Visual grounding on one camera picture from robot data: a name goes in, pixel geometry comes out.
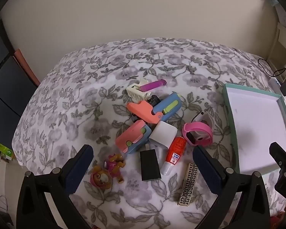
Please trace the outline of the gold black patterned bar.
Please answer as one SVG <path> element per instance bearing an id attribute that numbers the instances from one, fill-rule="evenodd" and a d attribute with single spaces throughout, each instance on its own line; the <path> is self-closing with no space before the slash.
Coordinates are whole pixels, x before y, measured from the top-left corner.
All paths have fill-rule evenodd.
<path id="1" fill-rule="evenodd" d="M 182 192 L 178 200 L 179 206 L 189 206 L 194 193 L 196 180 L 198 176 L 198 167 L 195 163 L 189 163 L 183 182 Z"/>

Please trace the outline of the orange puppy toy figure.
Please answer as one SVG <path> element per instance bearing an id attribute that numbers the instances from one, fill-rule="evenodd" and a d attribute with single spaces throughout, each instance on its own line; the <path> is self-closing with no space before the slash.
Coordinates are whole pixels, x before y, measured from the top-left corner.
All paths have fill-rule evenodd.
<path id="1" fill-rule="evenodd" d="M 125 167 L 125 159 L 121 154 L 113 154 L 104 161 L 103 166 L 96 165 L 90 175 L 90 184 L 102 190 L 112 187 L 115 178 L 119 184 L 124 182 L 120 169 Z"/>

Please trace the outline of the white kids smartwatch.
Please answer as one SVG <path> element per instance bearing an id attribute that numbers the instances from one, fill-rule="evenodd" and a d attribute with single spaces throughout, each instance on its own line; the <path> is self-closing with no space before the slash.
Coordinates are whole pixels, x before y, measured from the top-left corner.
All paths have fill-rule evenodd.
<path id="1" fill-rule="evenodd" d="M 214 119 L 213 117 L 208 113 L 201 111 L 199 112 L 191 122 L 202 122 L 208 125 L 212 131 L 214 131 Z"/>

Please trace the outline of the pink kids smartwatch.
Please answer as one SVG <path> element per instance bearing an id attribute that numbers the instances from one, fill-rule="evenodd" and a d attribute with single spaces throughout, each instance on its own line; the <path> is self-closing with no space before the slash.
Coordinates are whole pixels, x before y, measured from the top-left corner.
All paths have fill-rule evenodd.
<path id="1" fill-rule="evenodd" d="M 182 128 L 182 136 L 191 146 L 209 146 L 213 143 L 211 128 L 202 122 L 185 123 Z"/>

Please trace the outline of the red white glue bottle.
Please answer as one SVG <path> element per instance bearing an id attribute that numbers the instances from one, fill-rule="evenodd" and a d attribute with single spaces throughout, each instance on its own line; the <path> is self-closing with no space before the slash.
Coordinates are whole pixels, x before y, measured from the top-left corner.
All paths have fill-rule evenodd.
<path id="1" fill-rule="evenodd" d="M 161 174 L 162 175 L 169 175 L 173 169 L 173 167 L 176 165 L 178 160 L 183 155 L 183 152 L 186 147 L 186 139 L 178 136 L 175 137 L 173 142 L 171 143 L 168 152 L 166 154 L 165 162 L 163 163 L 161 167 Z"/>

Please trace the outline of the black rectangular charger block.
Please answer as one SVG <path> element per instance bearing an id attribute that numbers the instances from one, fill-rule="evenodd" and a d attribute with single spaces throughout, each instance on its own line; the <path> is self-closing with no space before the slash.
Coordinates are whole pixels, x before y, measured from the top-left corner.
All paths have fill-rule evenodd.
<path id="1" fill-rule="evenodd" d="M 145 144 L 145 150 L 140 151 L 140 170 L 142 181 L 161 179 L 156 151 L 149 144 Z"/>

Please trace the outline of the white cube charger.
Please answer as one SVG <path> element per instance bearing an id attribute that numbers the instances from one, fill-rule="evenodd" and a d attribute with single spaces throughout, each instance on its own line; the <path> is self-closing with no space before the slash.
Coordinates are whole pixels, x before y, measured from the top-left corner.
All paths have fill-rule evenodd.
<path id="1" fill-rule="evenodd" d="M 178 129 L 166 122 L 160 121 L 149 136 L 149 142 L 163 149 L 168 149 L 176 137 Z"/>

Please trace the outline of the pink blue toy box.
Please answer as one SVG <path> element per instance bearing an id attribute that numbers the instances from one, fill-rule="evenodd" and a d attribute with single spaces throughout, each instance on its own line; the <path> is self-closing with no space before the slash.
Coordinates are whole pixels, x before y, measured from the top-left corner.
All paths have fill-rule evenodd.
<path id="1" fill-rule="evenodd" d="M 115 144 L 122 153 L 133 154 L 148 141 L 151 132 L 143 120 L 138 120 L 116 138 Z"/>

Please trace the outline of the blue orange toy knife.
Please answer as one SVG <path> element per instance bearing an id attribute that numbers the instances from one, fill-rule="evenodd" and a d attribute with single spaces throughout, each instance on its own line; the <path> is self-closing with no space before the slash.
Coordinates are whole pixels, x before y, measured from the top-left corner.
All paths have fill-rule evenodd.
<path id="1" fill-rule="evenodd" d="M 139 103 L 129 102 L 126 108 L 137 118 L 146 123 L 157 124 L 166 122 L 181 109 L 181 99 L 177 93 L 172 93 L 156 105 L 145 100 Z"/>

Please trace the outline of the black toy car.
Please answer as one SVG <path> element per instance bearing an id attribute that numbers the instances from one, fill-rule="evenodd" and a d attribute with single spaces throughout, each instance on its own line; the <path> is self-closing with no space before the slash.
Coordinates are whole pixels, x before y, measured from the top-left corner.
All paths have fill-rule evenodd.
<path id="1" fill-rule="evenodd" d="M 161 102 L 161 100 L 158 98 L 158 96 L 152 95 L 151 97 L 149 97 L 149 99 L 146 100 L 146 102 L 148 102 L 148 104 L 150 104 L 151 106 L 154 107 L 157 104 L 159 104 Z M 136 121 L 141 120 L 141 118 L 138 117 L 136 114 L 132 113 L 131 120 L 132 120 L 132 122 L 135 123 Z"/>

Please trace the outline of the cream hair claw clip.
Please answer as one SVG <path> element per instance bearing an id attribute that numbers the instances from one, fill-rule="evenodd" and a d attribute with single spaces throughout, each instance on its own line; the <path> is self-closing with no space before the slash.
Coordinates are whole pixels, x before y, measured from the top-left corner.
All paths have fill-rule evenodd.
<path id="1" fill-rule="evenodd" d="M 148 84 L 149 81 L 146 79 L 141 79 L 139 83 L 133 83 L 126 88 L 128 96 L 132 99 L 133 102 L 138 103 L 142 100 L 148 100 L 151 92 L 142 92 L 139 90 L 140 86 Z"/>

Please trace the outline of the purple lighter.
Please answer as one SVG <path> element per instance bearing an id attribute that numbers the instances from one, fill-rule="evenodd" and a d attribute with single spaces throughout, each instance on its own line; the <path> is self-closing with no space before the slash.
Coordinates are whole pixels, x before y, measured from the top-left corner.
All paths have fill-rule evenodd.
<path id="1" fill-rule="evenodd" d="M 155 88 L 161 87 L 161 86 L 165 86 L 167 84 L 167 82 L 164 79 L 160 79 L 151 83 L 147 83 L 145 85 L 142 85 L 139 87 L 139 90 L 141 92 L 147 92 L 150 90 L 153 90 Z"/>

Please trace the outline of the white shelf unit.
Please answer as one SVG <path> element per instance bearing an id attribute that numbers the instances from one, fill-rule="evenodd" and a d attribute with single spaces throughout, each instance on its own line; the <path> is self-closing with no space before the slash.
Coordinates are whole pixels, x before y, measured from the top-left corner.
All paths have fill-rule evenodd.
<path id="1" fill-rule="evenodd" d="M 279 22 L 267 62 L 271 69 L 276 71 L 277 79 L 284 82 L 286 79 L 286 27 Z"/>

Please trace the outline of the dark cabinet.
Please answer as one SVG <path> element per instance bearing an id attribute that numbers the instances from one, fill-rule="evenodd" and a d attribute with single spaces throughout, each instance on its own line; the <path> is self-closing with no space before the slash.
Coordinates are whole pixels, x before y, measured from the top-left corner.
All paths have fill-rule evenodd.
<path id="1" fill-rule="evenodd" d="M 0 143 L 9 149 L 19 120 L 36 88 L 17 62 L 0 18 Z"/>

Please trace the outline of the floral grey white blanket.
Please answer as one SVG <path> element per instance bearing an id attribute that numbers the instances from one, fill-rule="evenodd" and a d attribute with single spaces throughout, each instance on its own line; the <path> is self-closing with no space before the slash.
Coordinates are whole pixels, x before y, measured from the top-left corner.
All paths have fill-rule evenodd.
<path id="1" fill-rule="evenodd" d="M 12 147 L 20 165 L 34 175 L 64 166 L 85 144 L 92 165 L 118 151 L 116 138 L 132 125 L 126 89 L 145 79 L 166 80 L 153 91 L 160 99 L 177 93 L 181 108 L 168 123 L 181 130 L 199 112 L 214 121 L 209 154 L 223 166 L 235 162 L 222 89 L 237 84 L 270 92 L 271 69 L 260 56 L 206 41 L 144 38 L 101 44 L 66 54 L 28 102 Z M 86 222 L 100 228 L 195 228 L 216 196 L 198 177 L 188 207 L 177 204 L 192 147 L 171 174 L 142 181 L 140 157 L 127 156 L 124 183 L 104 191 L 90 183 L 87 170 L 71 201 Z"/>

